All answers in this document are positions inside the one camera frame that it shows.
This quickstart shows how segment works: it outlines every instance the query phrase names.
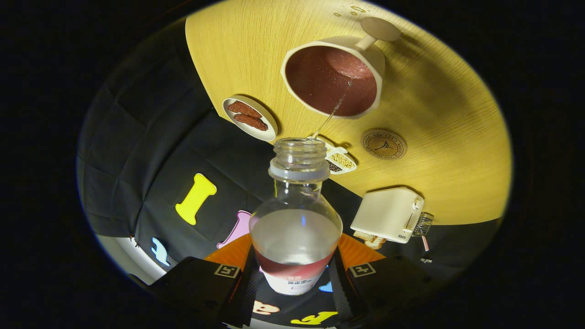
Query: bottle neck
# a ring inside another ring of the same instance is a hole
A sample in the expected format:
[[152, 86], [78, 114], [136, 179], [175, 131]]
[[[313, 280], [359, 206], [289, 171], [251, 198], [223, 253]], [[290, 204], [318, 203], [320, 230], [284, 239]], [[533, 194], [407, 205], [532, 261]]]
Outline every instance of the bottle neck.
[[285, 203], [314, 202], [321, 196], [322, 181], [312, 183], [293, 183], [275, 179], [276, 198]]

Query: table surface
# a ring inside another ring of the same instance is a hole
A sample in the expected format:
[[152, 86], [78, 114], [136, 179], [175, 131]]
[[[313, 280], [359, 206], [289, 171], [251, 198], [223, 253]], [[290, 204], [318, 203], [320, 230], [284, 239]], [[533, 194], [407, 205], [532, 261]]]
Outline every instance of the table surface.
[[[501, 217], [512, 177], [504, 118], [477, 73], [414, 23], [363, 1], [228, 0], [189, 16], [185, 35], [219, 116], [228, 119], [225, 98], [247, 95], [273, 114], [277, 139], [306, 137], [326, 116], [288, 92], [280, 74], [286, 52], [331, 36], [362, 37], [360, 21], [368, 16], [396, 25], [402, 38], [375, 42], [387, 60], [380, 106], [357, 120], [332, 119], [321, 130], [358, 164], [331, 179], [362, 197], [408, 186], [425, 198], [423, 210], [435, 216], [435, 225]], [[405, 156], [383, 160], [367, 153], [360, 137], [371, 128], [399, 133], [408, 145]]]

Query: bread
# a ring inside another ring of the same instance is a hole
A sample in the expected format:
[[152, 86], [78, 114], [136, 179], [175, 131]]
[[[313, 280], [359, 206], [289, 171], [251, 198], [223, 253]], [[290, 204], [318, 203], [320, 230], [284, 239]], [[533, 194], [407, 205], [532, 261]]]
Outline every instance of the bread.
[[249, 107], [247, 104], [244, 104], [240, 101], [236, 101], [228, 105], [228, 110], [234, 113], [241, 113], [258, 119], [262, 117], [262, 114], [258, 113], [255, 109]]
[[233, 119], [261, 131], [268, 130], [268, 126], [264, 122], [262, 122], [262, 120], [255, 118], [253, 116], [238, 113], [233, 116]]

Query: round coaster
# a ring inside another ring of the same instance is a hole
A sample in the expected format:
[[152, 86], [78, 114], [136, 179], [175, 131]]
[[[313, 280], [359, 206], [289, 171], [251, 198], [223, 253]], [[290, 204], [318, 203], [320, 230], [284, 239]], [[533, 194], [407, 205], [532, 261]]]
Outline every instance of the round coaster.
[[362, 134], [362, 146], [375, 157], [399, 159], [406, 154], [406, 142], [399, 134], [386, 129], [370, 129]]

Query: white dish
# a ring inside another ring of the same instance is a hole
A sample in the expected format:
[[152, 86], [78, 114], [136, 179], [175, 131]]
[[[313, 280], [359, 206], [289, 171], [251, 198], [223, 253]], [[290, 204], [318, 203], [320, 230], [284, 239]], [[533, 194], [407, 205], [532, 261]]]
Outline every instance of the white dish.
[[[228, 106], [232, 105], [236, 101], [240, 101], [248, 105], [249, 107], [255, 109], [258, 113], [260, 113], [260, 115], [262, 116], [260, 120], [262, 120], [262, 122], [264, 122], [268, 126], [268, 130], [261, 131], [252, 126], [246, 125], [243, 122], [235, 120], [233, 117], [237, 113], [228, 110]], [[274, 140], [274, 138], [276, 138], [276, 134], [278, 134], [278, 126], [276, 125], [276, 121], [272, 117], [272, 114], [270, 114], [268, 110], [265, 109], [262, 105], [260, 105], [257, 101], [251, 98], [240, 95], [234, 95], [229, 98], [226, 98], [223, 101], [223, 111], [228, 116], [230, 121], [232, 121], [236, 126], [238, 126], [241, 130], [245, 131], [248, 135], [252, 137], [269, 142], [271, 140]]]
[[[321, 135], [317, 136], [316, 138], [318, 140], [322, 140], [323, 142], [325, 142], [325, 147], [327, 148], [327, 155], [325, 156], [325, 160], [330, 161], [331, 163], [333, 163], [334, 165], [336, 165], [337, 167], [339, 167], [341, 169], [338, 172], [334, 172], [333, 170], [330, 170], [329, 172], [332, 175], [345, 174], [345, 173], [352, 172], [352, 171], [356, 170], [356, 168], [357, 168], [356, 162], [347, 153], [347, 150], [345, 148], [342, 148], [341, 146], [335, 147], [331, 141], [329, 141], [327, 138], [325, 138]], [[331, 158], [335, 154], [341, 154], [346, 160], [351, 162], [352, 166], [350, 168], [347, 168], [344, 165], [342, 165], [341, 163], [339, 163], [338, 161]]]

